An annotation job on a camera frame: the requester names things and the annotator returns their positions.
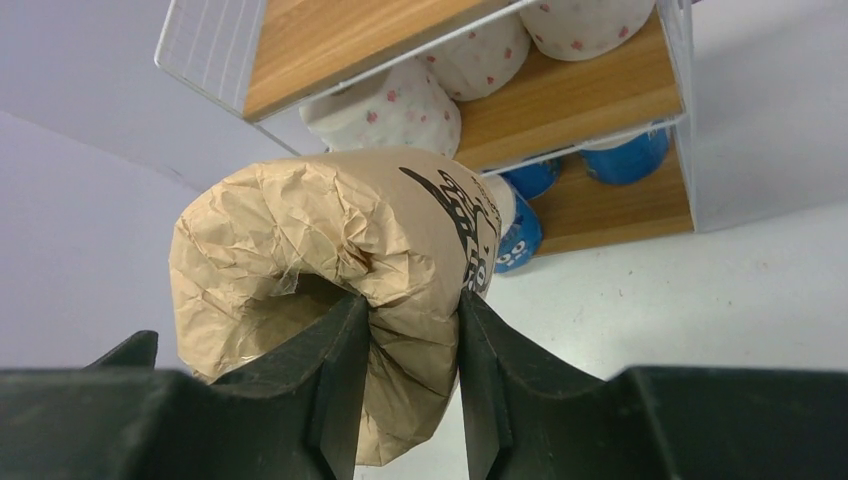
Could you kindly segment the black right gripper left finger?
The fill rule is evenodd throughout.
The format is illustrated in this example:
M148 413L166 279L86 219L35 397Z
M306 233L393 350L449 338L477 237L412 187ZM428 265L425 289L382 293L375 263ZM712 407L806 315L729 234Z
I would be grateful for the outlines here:
M350 479L369 351L348 295L207 384L155 365L142 330L78 369L1 374L5 479Z

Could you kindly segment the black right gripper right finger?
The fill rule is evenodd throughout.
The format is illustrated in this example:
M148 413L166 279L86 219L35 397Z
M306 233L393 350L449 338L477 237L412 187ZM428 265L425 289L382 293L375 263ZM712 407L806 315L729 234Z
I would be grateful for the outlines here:
M839 371L633 366L609 380L559 359L473 292L458 308L473 479L843 479Z

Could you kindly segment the brown paper roll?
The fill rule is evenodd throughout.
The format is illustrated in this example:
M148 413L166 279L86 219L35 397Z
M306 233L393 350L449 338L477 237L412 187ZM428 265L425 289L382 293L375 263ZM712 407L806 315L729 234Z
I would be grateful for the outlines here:
M269 352L330 306L369 303L356 461L382 467L428 441L455 388L457 308L485 295L502 218L484 181L408 146L245 167L178 217L169 254L176 348L211 382ZM321 286L309 287L317 279Z

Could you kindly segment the blue paper roll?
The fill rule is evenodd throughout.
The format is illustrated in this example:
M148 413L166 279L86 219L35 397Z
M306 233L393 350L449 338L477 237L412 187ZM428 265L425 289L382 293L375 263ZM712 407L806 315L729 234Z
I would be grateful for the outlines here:
M579 151L587 174L608 185L629 185L653 174L669 151L667 127L595 145Z
M500 174L526 200L543 195L554 186L561 174L563 159L551 158Z
M505 274L526 265L542 242L542 228L529 203L500 175L483 178L501 218L494 271Z

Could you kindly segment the floral white paper roll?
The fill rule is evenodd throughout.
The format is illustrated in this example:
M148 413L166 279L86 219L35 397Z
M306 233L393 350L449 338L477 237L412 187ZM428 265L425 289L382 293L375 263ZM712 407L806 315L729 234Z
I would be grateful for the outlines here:
M457 105L417 59L306 103L299 114L333 151L411 146L452 159L460 144Z
M654 0L548 0L522 8L519 15L543 55L578 62L621 46L655 8Z
M417 58L452 99L478 100L506 85L521 69L531 38L517 14L475 27Z

